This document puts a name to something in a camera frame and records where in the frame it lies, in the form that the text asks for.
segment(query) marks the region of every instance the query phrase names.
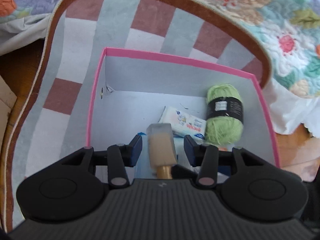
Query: wooden floor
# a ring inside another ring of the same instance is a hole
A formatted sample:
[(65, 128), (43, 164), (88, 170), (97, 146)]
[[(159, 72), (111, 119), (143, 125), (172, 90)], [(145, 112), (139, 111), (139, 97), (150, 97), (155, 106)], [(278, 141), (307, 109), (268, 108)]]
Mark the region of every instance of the wooden floor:
[[(0, 57), (0, 76), (3, 77), (17, 96), (17, 102), (9, 118), (1, 150), (1, 171), (3, 171), (4, 168), (5, 146), (8, 143), (9, 135), (29, 94), (41, 59), (43, 45), (43, 40), (35, 41), (28, 46)], [(277, 141), (280, 151), (280, 163), (284, 169), (294, 171), (304, 179), (311, 178), (315, 175), (320, 163), (320, 139), (310, 138), (307, 130), (303, 125), (300, 125), (292, 135), (277, 134)], [(4, 181), (1, 176), (1, 215), (3, 212), (3, 185)]]
[(17, 49), (11, 53), (0, 56), (0, 76), (9, 85), (12, 92), (17, 96), (17, 101), (12, 109), (11, 115), (4, 134), (4, 140), (0, 153), (0, 212), (3, 217), (4, 204), (4, 156), (6, 145), (12, 128), (27, 100), (31, 90), (33, 79), (38, 69), (41, 54), (43, 50), (44, 40), (38, 40), (32, 44)]

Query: brown trim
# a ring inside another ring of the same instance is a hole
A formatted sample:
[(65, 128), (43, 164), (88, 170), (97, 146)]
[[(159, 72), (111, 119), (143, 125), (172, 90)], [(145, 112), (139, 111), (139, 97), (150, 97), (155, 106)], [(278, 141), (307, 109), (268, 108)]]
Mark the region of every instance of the brown trim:
[(12, 108), (11, 114), (8, 119), (6, 131), (4, 134), (4, 140), (0, 153), (0, 213), (1, 213), (1, 223), (4, 226), (4, 202), (7, 199), (4, 197), (5, 181), (7, 179), (6, 173), (11, 172), (11, 169), (6, 168), (6, 161), (12, 156), (6, 155), (7, 149), (10, 144), (11, 134), (14, 130), (14, 126), (19, 120), (19, 115), (22, 114), (23, 107), (28, 99), (29, 93), (31, 91), (36, 73), (39, 68), (39, 63), (44, 47), (44, 40), (38, 40), (26, 47), (17, 49), (11, 53), (0, 56), (1, 68), (0, 75), (4, 78), (5, 82), (9, 85), (12, 92), (17, 96), (17, 100)]
[[(54, 17), (52, 18), (52, 22), (50, 25), (48, 38), (47, 38), (47, 45), (45, 47), (44, 51), (44, 59), (42, 62), (42, 65), (39, 66), (40, 72), (38, 77), (36, 78), (36, 85), (34, 86), (31, 97), (29, 101), (27, 102), (26, 109), (24, 110), (22, 117), (18, 121), (17, 128), (15, 129), (12, 137), (12, 141), (9, 145), (9, 152), (8, 152), (8, 158), (7, 158), (7, 170), (11, 171), (12, 168), (12, 158), (13, 158), (13, 152), (16, 144), (16, 140), (18, 138), (18, 135), (20, 133), (21, 127), (23, 122), (25, 121), (25, 118), (27, 117), (30, 109), (32, 108), (33, 104), (36, 101), (40, 85), (42, 82), (42, 78), (44, 76), (44, 71), (47, 67), (51, 45), (52, 45), (52, 39), (54, 35), (54, 31), (56, 29), (56, 26), (58, 24), (58, 21), (63, 14), (63, 12), (67, 9), (67, 7), (75, 0), (63, 0), (61, 1), (61, 4), (57, 8)], [(254, 54), (263, 65), (263, 75), (260, 82), (260, 86), (263, 88), (267, 82), (269, 81), (271, 77), (271, 66), (269, 64), (268, 57), (264, 54), (261, 47), (258, 45), (258, 43), (249, 36), (246, 32), (244, 32), (242, 29), (240, 29), (238, 26), (235, 26), (231, 21), (227, 20), (225, 17), (217, 14), (213, 10), (203, 6), (200, 3), (194, 2), (192, 0), (158, 0), (164, 3), (167, 3), (169, 5), (172, 5), (176, 8), (180, 8), (184, 11), (187, 11), (193, 15), (198, 16), (199, 18), (202, 18), (203, 20), (217, 26), (221, 30), (223, 30), (225, 33), (229, 34), (232, 38), (239, 41), (242, 45), (244, 45), (252, 54)], [(12, 212), (13, 212), (13, 198), (12, 198), (12, 188), (11, 188), (11, 172), (6, 172), (6, 185), (7, 185), (7, 230), (12, 230)]]

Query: pink box rim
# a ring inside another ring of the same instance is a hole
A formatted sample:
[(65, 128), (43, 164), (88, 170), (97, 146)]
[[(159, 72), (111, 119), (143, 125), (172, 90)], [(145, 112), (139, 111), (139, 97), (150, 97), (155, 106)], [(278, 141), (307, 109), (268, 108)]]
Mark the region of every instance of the pink box rim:
[(263, 97), (260, 85), (259, 85), (259, 83), (256, 79), (256, 76), (254, 74), (244, 72), (242, 70), (238, 70), (235, 68), (223, 66), (223, 65), (198, 60), (198, 59), (192, 59), (192, 58), (188, 58), (188, 57), (181, 57), (181, 56), (175, 56), (175, 55), (169, 55), (169, 54), (163, 54), (163, 53), (157, 53), (157, 52), (134, 50), (134, 49), (121, 49), (121, 48), (106, 47), (102, 51), (102, 54), (99, 59), (98, 67), (95, 72), (95, 77), (94, 77), (92, 92), (91, 92), (91, 98), (90, 98), (90, 103), (89, 103), (89, 112), (88, 112), (87, 129), (86, 129), (86, 143), (85, 143), (86, 146), (91, 145), (91, 126), (92, 126), (94, 99), (95, 99), (95, 95), (96, 95), (98, 78), (99, 78), (100, 70), (102, 67), (102, 62), (103, 62), (104, 57), (106, 57), (106, 56), (129, 57), (129, 58), (135, 58), (135, 59), (156, 60), (156, 61), (162, 61), (162, 62), (184, 64), (184, 65), (190, 65), (190, 66), (194, 66), (194, 67), (215, 70), (215, 71), (219, 71), (219, 72), (251, 79), (251, 81), (257, 91), (258, 98), (259, 98), (260, 104), (262, 106), (265, 120), (267, 123), (267, 127), (268, 127), (268, 130), (270, 133), (272, 149), (273, 149), (273, 154), (274, 154), (274, 158), (275, 158), (275, 164), (277, 167), (280, 167), (279, 152), (278, 152), (278, 147), (277, 147), (277, 142), (276, 142), (276, 135), (273, 131), (272, 122), (271, 122), (271, 118), (270, 118), (270, 114), (269, 114), (269, 109), (268, 109), (267, 103)]

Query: cylindrical object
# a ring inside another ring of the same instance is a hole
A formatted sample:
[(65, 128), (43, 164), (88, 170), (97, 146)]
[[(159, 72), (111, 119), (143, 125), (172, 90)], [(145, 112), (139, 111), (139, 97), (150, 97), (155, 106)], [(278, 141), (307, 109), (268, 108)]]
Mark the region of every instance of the cylindrical object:
[(196, 183), (201, 187), (213, 188), (217, 184), (219, 150), (213, 145), (207, 146)]
[(112, 145), (107, 150), (108, 183), (114, 188), (125, 188), (130, 185), (127, 172), (117, 145)]
[[(233, 112), (228, 112), (227, 107), (230, 109), (230, 100), (236, 109)], [(207, 93), (207, 103), (211, 104), (214, 109), (209, 109), (210, 113), (216, 115), (215, 117), (208, 116), (205, 140), (215, 145), (227, 145), (240, 140), (243, 123), (241, 118), (231, 117), (232, 114), (240, 112), (242, 116), (242, 101), (238, 91), (229, 84), (212, 86)]]
[(157, 167), (157, 178), (158, 179), (172, 179), (171, 167), (172, 167), (172, 165)]
[(151, 124), (147, 129), (150, 166), (158, 179), (172, 179), (171, 167), (177, 164), (172, 128), (169, 123)]

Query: circular pad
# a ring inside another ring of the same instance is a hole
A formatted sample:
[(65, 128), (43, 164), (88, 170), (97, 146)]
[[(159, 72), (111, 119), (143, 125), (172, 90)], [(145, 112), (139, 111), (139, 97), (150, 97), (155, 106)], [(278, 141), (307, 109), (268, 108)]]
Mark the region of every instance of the circular pad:
[(298, 215), (308, 200), (306, 187), (286, 171), (248, 166), (221, 187), (224, 202), (244, 217), (280, 221)]
[(25, 179), (17, 189), (23, 215), (43, 222), (82, 217), (94, 210), (103, 196), (98, 178), (71, 165), (48, 167)]

